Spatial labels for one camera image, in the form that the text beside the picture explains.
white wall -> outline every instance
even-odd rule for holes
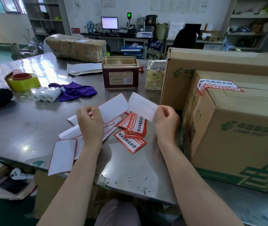
[[[27,15],[24,14],[0,14],[0,43],[17,42],[28,44],[28,39],[33,36],[33,31]]]
[[[137,17],[155,14],[159,23],[185,22],[210,23],[220,30],[231,0],[115,0],[115,8],[102,8],[101,0],[64,0],[70,27],[80,28],[89,20],[100,22],[101,16],[118,17],[119,27],[128,22],[127,12],[132,12],[131,24]]]

yellow tape roll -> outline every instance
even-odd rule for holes
[[[41,86],[36,74],[31,74],[31,78],[23,80],[14,80],[10,76],[6,79],[6,82],[8,83],[9,87],[15,91],[29,90]]]

window frame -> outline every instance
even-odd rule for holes
[[[17,12],[7,11],[7,7],[6,7],[5,2],[3,0],[0,0],[0,2],[1,2],[1,4],[2,4],[2,6],[4,8],[4,11],[5,11],[5,13],[0,13],[0,14],[24,14],[24,15],[27,14],[27,13],[22,12],[22,8],[20,7],[20,4],[19,4],[18,0],[13,0],[14,4],[15,4],[17,10],[18,10]]]

maroon tin container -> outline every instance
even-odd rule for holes
[[[102,60],[105,89],[138,87],[139,63],[134,56],[107,56]]]

purple cloth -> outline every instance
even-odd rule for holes
[[[66,91],[62,91],[59,97],[60,102],[70,101],[79,97],[90,97],[97,94],[97,91],[92,86],[82,86],[75,82],[71,82],[68,85],[60,85],[57,83],[50,83],[48,87],[64,87]]]

